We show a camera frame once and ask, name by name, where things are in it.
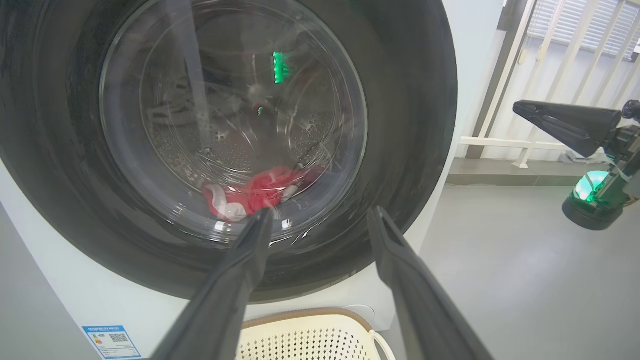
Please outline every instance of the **laundry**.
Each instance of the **laundry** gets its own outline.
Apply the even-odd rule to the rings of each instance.
[[[302,184],[300,170],[276,167],[257,174],[240,189],[205,182],[201,190],[211,213],[226,221],[238,222],[262,208],[289,200]]]

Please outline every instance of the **sticker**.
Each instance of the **sticker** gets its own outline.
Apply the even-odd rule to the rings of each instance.
[[[104,359],[141,357],[124,326],[83,326],[82,328]]]

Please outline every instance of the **basket handle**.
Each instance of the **basket handle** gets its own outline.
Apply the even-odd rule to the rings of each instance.
[[[394,352],[391,351],[391,347],[389,346],[387,341],[382,337],[382,335],[378,334],[374,330],[369,331],[369,335],[371,335],[374,341],[378,342],[378,344],[382,348],[382,351],[384,351],[385,356],[387,357],[387,360],[396,360],[396,357],[394,356]]]

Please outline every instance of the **door glass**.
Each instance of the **door glass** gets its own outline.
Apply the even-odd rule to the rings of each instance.
[[[226,244],[277,210],[274,241],[340,204],[367,134],[339,41],[288,0],[163,0],[122,26],[102,70],[109,148],[149,210]]]

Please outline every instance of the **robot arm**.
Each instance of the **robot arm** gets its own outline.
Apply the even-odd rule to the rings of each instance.
[[[563,204],[564,214],[589,230],[604,230],[640,198],[640,127],[618,127],[620,120],[640,119],[640,102],[629,101],[623,111],[518,101],[513,111],[584,156],[600,147],[609,159],[609,171],[597,182],[586,176],[589,192],[573,192]]]

